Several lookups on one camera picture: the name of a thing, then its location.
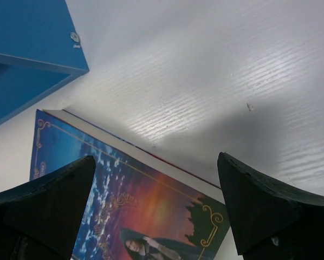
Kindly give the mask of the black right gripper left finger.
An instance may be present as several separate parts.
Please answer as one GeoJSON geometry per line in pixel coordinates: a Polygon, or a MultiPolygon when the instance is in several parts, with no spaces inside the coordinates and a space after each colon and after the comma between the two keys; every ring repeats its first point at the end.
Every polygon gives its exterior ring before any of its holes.
{"type": "Polygon", "coordinates": [[[0,259],[71,259],[95,168],[85,156],[0,192],[0,259]]]}

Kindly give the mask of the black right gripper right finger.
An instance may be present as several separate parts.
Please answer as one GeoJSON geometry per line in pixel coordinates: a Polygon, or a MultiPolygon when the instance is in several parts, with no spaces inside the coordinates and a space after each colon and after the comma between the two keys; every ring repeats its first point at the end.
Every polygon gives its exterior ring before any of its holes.
{"type": "Polygon", "coordinates": [[[221,152],[217,160],[237,253],[244,259],[324,259],[324,196],[221,152]]]}

